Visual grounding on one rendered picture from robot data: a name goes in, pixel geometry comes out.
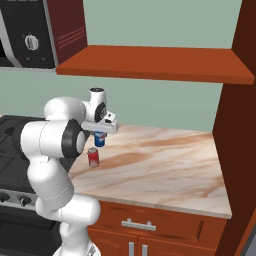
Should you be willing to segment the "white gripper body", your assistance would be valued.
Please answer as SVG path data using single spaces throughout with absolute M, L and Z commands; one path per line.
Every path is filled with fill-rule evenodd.
M 111 123 L 106 123 L 105 121 L 100 121 L 98 123 L 93 122 L 82 122 L 81 127 L 84 130 L 88 131 L 97 131 L 97 132 L 104 132 L 104 133 L 111 133 L 114 134 L 118 131 L 118 124 L 116 121 Z

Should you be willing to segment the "blue soda can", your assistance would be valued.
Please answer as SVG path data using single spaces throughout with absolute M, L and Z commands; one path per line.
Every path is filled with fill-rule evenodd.
M 105 133 L 104 132 L 99 132 L 95 131 L 94 132 L 94 145 L 96 147 L 104 147 L 105 146 Z

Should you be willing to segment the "red soda can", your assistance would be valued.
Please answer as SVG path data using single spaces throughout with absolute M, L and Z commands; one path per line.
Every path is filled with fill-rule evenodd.
M 95 147 L 89 148 L 87 155 L 88 155 L 89 166 L 92 168 L 98 167 L 99 166 L 98 149 Z

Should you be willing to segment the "black stove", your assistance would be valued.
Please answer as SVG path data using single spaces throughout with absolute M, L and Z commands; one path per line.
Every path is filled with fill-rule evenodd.
M 0 118 L 0 192 L 10 199 L 0 201 L 0 254 L 7 256 L 53 256 L 61 246 L 60 223 L 36 213 L 37 195 L 27 177 L 29 160 L 20 148 L 25 124 L 39 118 L 3 116 Z M 31 203 L 22 207 L 20 196 Z

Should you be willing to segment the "red-brown wooden shelf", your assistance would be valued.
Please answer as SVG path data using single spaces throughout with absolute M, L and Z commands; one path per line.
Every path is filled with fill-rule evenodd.
M 251 85 L 255 77 L 230 49 L 90 45 L 59 75 Z

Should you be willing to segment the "white microwave knob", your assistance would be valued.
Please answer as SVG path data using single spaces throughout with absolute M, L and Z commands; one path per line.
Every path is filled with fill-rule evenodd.
M 39 48 L 39 40 L 34 35 L 27 35 L 25 45 L 29 50 L 35 51 Z

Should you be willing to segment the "red-brown drawer front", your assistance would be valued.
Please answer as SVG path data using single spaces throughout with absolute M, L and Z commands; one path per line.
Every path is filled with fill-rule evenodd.
M 100 206 L 100 217 L 92 225 L 92 228 L 145 236 L 213 250 L 218 247 L 227 222 L 223 218 L 114 202 L 101 201 Z M 156 226 L 156 231 L 123 227 L 121 221 L 128 218 L 137 223 L 150 221 Z

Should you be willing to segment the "red-brown cupboard door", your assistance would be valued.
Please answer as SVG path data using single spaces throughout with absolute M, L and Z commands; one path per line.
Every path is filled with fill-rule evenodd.
M 138 256 L 136 236 L 92 228 L 88 229 L 88 234 L 101 256 L 129 256 L 129 242 L 134 243 L 134 256 Z
M 215 256 L 213 249 L 176 244 L 150 238 L 139 239 L 139 256 L 142 256 L 143 244 L 148 245 L 148 256 Z

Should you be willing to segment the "black microwave oven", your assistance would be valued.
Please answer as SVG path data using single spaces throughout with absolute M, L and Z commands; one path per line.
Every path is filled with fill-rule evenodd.
M 29 50 L 34 35 L 39 48 Z M 0 67 L 54 69 L 57 62 L 46 0 L 0 0 Z

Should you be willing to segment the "red-brown tall cabinet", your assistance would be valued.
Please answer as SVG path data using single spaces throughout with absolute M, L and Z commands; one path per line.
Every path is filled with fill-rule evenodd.
M 213 128 L 232 218 L 216 256 L 240 256 L 256 224 L 256 0 L 242 0 L 233 52 L 255 77 L 225 84 Z

